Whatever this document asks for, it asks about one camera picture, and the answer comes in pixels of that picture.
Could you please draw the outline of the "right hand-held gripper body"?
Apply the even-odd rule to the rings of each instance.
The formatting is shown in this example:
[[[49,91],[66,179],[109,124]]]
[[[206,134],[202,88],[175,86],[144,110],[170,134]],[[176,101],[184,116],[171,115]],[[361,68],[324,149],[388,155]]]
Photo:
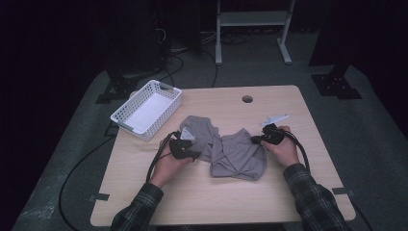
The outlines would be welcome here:
[[[276,122],[287,117],[288,115],[277,115],[267,117],[266,120],[261,123],[263,132],[261,140],[271,144],[279,144],[284,139],[284,135],[277,128]]]

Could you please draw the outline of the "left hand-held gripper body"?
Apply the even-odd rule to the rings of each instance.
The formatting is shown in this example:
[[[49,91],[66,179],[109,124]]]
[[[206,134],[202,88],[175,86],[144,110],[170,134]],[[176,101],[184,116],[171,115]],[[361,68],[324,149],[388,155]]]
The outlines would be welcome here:
[[[175,137],[174,140],[169,142],[169,148],[174,158],[182,160],[193,157],[191,155],[192,142],[189,140],[182,140],[180,131],[174,131],[171,135]]]

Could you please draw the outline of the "grey pants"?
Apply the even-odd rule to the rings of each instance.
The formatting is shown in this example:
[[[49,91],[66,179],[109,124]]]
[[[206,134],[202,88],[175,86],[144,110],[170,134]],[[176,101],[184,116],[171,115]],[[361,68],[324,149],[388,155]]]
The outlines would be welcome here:
[[[182,139],[192,143],[190,150],[199,152],[199,159],[211,164],[212,177],[257,181],[267,168],[266,151],[252,143],[245,129],[221,136],[209,118],[189,115],[180,130]]]

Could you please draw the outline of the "white perforated plastic basket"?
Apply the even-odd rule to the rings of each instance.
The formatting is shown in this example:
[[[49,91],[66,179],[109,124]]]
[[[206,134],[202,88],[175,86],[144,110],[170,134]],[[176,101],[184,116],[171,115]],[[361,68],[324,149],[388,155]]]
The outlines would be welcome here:
[[[181,106],[182,91],[151,80],[112,115],[111,121],[142,141],[150,141]]]

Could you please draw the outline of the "person's right hand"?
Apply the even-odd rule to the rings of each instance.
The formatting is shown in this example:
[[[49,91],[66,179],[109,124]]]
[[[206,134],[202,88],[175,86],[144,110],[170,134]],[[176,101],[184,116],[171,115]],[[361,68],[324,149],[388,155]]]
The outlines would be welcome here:
[[[289,138],[284,138],[277,145],[262,141],[261,146],[273,154],[283,167],[299,164],[297,148]]]

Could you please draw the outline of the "person's left hand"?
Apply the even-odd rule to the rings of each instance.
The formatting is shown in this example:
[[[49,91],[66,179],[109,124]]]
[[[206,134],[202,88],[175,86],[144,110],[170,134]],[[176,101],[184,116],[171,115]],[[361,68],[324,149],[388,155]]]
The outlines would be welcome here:
[[[181,160],[176,159],[170,153],[170,147],[167,143],[161,153],[159,161],[154,166],[149,183],[161,189],[166,183],[174,178],[185,165],[190,164],[191,162],[192,158]]]

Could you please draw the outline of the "black stand base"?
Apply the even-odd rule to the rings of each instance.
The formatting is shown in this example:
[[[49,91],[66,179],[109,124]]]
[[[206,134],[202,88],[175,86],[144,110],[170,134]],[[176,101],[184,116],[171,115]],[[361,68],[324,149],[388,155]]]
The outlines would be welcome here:
[[[107,69],[106,72],[109,83],[105,91],[97,97],[96,104],[108,104],[113,100],[127,99],[140,80],[137,75],[123,74],[119,69]]]
[[[341,100],[361,99],[359,91],[345,79],[349,64],[335,64],[330,72],[313,74],[312,79],[322,96],[337,96]]]

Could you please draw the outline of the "white metal stand frame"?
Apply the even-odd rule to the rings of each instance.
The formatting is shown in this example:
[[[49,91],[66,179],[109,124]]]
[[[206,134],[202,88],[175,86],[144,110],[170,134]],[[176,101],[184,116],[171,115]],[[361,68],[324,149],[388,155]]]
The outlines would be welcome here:
[[[286,39],[290,29],[293,9],[296,0],[290,0],[289,7],[285,11],[267,12],[223,12],[220,0],[217,0],[217,25],[216,25],[216,55],[215,62],[222,64],[221,29],[224,27],[255,27],[255,26],[282,26],[283,32],[277,39],[277,44],[285,64],[293,61],[286,47]]]

